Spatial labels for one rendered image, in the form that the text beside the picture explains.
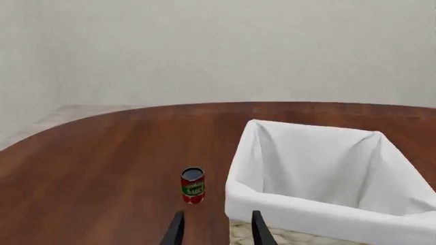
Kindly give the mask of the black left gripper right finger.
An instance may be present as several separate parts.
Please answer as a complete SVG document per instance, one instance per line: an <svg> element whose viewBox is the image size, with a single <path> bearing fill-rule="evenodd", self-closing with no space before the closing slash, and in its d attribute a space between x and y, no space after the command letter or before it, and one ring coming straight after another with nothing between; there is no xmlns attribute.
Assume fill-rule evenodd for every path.
<svg viewBox="0 0 436 245"><path fill-rule="evenodd" d="M277 245L259 210L252 212L251 229L254 245Z"/></svg>

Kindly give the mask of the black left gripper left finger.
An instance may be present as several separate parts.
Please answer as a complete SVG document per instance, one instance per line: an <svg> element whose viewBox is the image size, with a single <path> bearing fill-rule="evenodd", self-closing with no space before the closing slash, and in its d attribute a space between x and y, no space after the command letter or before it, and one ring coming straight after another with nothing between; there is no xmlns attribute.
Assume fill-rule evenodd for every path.
<svg viewBox="0 0 436 245"><path fill-rule="evenodd" d="M185 216L183 211L178 211L170 222L159 245L182 245L185 230Z"/></svg>

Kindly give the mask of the red tomato sauce tin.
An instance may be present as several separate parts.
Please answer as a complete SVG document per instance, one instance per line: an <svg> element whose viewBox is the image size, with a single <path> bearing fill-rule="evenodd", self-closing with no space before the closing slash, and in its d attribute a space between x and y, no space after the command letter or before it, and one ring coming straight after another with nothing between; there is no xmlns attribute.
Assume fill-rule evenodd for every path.
<svg viewBox="0 0 436 245"><path fill-rule="evenodd" d="M197 204L204 199L204 170L200 167L188 167L181 173L181 191L185 203Z"/></svg>

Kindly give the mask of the woven basket with white liner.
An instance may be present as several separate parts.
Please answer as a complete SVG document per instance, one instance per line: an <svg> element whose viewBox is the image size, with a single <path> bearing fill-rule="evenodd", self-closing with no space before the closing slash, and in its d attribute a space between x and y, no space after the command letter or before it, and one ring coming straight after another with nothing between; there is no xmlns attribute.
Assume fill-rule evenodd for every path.
<svg viewBox="0 0 436 245"><path fill-rule="evenodd" d="M436 245L436 191L381 132L250 120L225 214L369 245Z"/></svg>

